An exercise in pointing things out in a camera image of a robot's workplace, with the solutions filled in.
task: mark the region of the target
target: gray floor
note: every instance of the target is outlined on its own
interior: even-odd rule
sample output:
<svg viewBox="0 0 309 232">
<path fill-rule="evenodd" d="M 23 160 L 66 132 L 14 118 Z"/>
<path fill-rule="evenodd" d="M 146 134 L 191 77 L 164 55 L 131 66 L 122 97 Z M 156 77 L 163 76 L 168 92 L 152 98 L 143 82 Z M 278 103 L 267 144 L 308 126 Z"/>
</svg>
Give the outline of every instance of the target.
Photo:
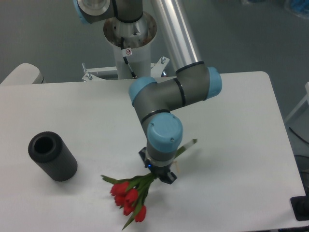
<svg viewBox="0 0 309 232">
<path fill-rule="evenodd" d="M 283 117 L 305 95 L 309 81 L 309 20 L 283 8 L 282 0 L 242 6 L 238 0 L 183 0 L 205 63 L 221 73 L 265 71 Z M 154 15 L 149 0 L 146 11 Z M 72 0 L 0 1 L 0 82 L 19 64 L 37 66 L 47 82 L 80 81 L 87 67 L 114 66 L 103 22 L 80 23 Z M 162 33 L 152 62 L 168 56 Z M 292 126 L 309 140 L 309 113 Z M 295 154 L 309 148 L 289 134 Z"/>
</svg>

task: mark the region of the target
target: black cylinder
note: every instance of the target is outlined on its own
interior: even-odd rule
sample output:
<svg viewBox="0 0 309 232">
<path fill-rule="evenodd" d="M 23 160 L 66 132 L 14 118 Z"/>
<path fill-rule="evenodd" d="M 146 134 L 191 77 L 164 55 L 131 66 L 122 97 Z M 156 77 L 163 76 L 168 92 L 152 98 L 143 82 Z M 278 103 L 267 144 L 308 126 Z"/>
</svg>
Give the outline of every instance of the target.
<svg viewBox="0 0 309 232">
<path fill-rule="evenodd" d="M 46 131 L 34 136 L 29 143 L 28 153 L 55 181 L 68 180 L 76 173 L 76 159 L 54 132 Z"/>
</svg>

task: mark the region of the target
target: black object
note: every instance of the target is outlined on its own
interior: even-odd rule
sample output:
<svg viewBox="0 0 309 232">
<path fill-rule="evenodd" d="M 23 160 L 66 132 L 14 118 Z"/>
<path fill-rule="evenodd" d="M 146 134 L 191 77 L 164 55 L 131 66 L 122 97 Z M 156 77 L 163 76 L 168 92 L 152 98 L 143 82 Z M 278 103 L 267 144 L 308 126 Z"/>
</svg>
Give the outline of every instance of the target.
<svg viewBox="0 0 309 232">
<path fill-rule="evenodd" d="M 291 204 L 297 221 L 309 220 L 309 199 L 307 196 L 292 197 Z"/>
<path fill-rule="evenodd" d="M 76 173 L 76 159 L 54 132 L 46 131 L 34 136 L 29 143 L 28 153 L 53 180 L 65 181 Z"/>
<path fill-rule="evenodd" d="M 170 171 L 171 164 L 165 167 L 156 167 L 148 159 L 145 159 L 145 147 L 139 152 L 139 155 L 145 164 L 145 168 L 148 168 L 152 173 L 156 174 L 163 183 L 172 184 L 177 179 L 177 176 Z"/>
</svg>

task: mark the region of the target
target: black ring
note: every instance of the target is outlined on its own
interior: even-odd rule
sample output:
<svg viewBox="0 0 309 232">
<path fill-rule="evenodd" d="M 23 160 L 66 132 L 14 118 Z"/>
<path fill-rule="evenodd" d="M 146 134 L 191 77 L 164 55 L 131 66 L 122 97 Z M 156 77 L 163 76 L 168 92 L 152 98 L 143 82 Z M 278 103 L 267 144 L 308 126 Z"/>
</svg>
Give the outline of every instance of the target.
<svg viewBox="0 0 309 232">
<path fill-rule="evenodd" d="M 186 65 L 186 66 L 184 66 L 184 67 L 178 69 L 178 70 L 176 71 L 176 75 L 177 75 L 178 73 L 180 73 L 181 71 L 185 70 L 185 69 L 191 68 L 191 67 L 196 66 L 196 65 L 199 65 L 199 64 L 204 64 L 204 62 L 203 62 L 203 61 L 199 61 L 199 62 L 195 62 L 195 63 L 193 63 L 193 64 L 188 64 L 188 65 Z"/>
<path fill-rule="evenodd" d="M 155 110 L 152 111 L 151 113 L 149 113 L 148 115 L 146 115 L 141 121 L 140 123 L 143 124 L 147 119 L 149 119 L 151 116 L 159 114 L 159 113 L 170 113 L 169 110 Z"/>
<path fill-rule="evenodd" d="M 179 81 L 177 78 L 174 78 L 173 80 L 174 80 L 174 81 L 176 82 L 176 84 L 178 85 L 180 94 L 181 94 L 181 96 L 182 96 L 183 107 L 184 107 L 185 104 L 186 104 L 186 102 L 185 102 L 185 94 L 184 94 L 183 86 L 182 86 L 182 84 L 180 83 L 180 81 Z"/>
</svg>

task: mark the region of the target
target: robotic arm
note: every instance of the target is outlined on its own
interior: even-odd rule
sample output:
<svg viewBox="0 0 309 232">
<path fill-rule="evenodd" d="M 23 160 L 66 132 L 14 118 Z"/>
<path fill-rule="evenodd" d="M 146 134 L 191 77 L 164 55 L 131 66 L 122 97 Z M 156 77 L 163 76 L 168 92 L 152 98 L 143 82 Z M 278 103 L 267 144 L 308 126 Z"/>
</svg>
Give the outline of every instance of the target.
<svg viewBox="0 0 309 232">
<path fill-rule="evenodd" d="M 183 127 L 180 120 L 170 112 L 218 95 L 222 89 L 222 81 L 217 70 L 213 67 L 207 68 L 202 61 L 182 2 L 151 2 L 177 78 L 157 83 L 154 78 L 145 75 L 146 77 L 137 79 L 130 86 L 129 95 L 147 137 L 147 146 L 140 151 L 145 167 L 157 174 L 161 181 L 171 184 L 176 175 L 170 171 L 170 166 L 181 143 Z M 142 0 L 76 0 L 76 3 L 87 22 L 116 17 L 115 21 L 108 22 L 117 24 L 110 35 L 115 46 L 142 48 L 155 36 L 150 27 L 143 30 L 143 20 L 147 13 L 142 11 Z"/>
</svg>

